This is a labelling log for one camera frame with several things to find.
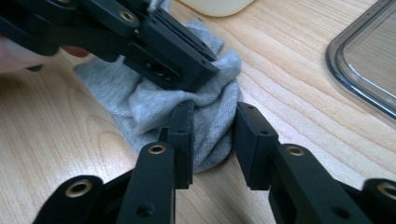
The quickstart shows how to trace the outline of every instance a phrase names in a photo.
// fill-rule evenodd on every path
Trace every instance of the black mechanical linkage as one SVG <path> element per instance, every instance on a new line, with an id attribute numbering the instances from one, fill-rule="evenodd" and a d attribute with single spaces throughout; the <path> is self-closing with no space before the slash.
<path id="1" fill-rule="evenodd" d="M 148 0 L 4 0 L 0 35 L 41 55 L 60 46 L 123 62 L 166 90 L 197 91 L 219 69 L 210 48 Z"/>
<path id="2" fill-rule="evenodd" d="M 174 223 L 175 189 L 192 184 L 193 107 L 193 101 L 175 107 L 169 128 L 141 149 L 132 171 L 106 184 L 91 175 L 65 181 L 35 224 Z"/>
<path id="3" fill-rule="evenodd" d="M 247 185 L 270 190 L 276 223 L 396 223 L 396 182 L 359 191 L 334 180 L 308 149 L 281 145 L 256 107 L 239 103 L 233 137 Z"/>
<path id="4" fill-rule="evenodd" d="M 175 189 L 192 183 L 192 112 L 192 101 L 177 105 L 133 171 L 104 185 L 86 175 L 64 182 L 35 223 L 175 223 Z M 334 180 L 308 149 L 280 144 L 252 105 L 238 104 L 233 133 L 247 185 L 270 190 L 276 223 L 396 223 L 396 182 L 369 179 L 357 190 Z"/>

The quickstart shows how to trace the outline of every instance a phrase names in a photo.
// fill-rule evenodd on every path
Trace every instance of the plastic container lid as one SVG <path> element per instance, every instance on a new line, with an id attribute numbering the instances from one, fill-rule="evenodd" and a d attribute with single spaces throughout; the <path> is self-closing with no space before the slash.
<path id="1" fill-rule="evenodd" d="M 396 1 L 378 1 L 327 48 L 347 89 L 396 119 Z"/>

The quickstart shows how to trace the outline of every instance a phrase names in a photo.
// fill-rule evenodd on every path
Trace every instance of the wooden table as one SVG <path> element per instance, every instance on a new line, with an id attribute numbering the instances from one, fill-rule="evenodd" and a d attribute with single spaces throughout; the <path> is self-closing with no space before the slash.
<path id="1" fill-rule="evenodd" d="M 325 63 L 328 44 L 375 0 L 256 0 L 209 18 L 174 2 L 180 21 L 199 18 L 243 60 L 238 81 L 282 143 L 309 148 L 330 174 L 360 188 L 396 179 L 396 124 L 341 88 Z M 81 60 L 58 55 L 41 72 L 0 76 L 0 223 L 31 223 L 66 179 L 106 182 L 134 167 L 136 153 L 73 74 Z M 232 154 L 177 192 L 177 223 L 274 223 L 267 192 L 246 188 Z"/>

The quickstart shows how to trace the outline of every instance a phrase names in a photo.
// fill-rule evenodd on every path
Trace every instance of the white container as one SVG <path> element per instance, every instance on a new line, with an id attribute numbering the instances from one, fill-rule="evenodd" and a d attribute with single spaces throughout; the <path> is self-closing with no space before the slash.
<path id="1" fill-rule="evenodd" d="M 253 0 L 180 0 L 180 2 L 208 16 L 224 17 L 242 10 Z"/>

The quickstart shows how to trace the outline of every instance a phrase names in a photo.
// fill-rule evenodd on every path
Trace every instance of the screw hole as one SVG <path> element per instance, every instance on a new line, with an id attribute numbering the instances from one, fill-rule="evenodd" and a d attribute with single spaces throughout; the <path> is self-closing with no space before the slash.
<path id="1" fill-rule="evenodd" d="M 146 66 L 147 68 L 150 68 L 150 67 L 151 67 L 151 63 L 150 63 L 149 61 L 145 61 L 145 66 Z"/>
<path id="2" fill-rule="evenodd" d="M 346 209 L 342 208 L 342 207 L 333 207 L 333 208 L 332 208 L 332 211 L 333 211 L 337 216 L 339 216 L 339 217 L 342 218 L 342 219 L 349 219 L 349 218 L 350 218 L 349 212 L 348 212 Z"/>
<path id="3" fill-rule="evenodd" d="M 144 203 L 137 207 L 136 214 L 140 217 L 150 217 L 154 214 L 154 205 L 152 203 Z"/>
<path id="4" fill-rule="evenodd" d="M 165 75 L 165 72 L 163 71 L 163 67 L 160 66 L 159 64 L 155 63 L 151 65 L 151 70 L 157 74 L 159 77 L 163 77 Z"/>

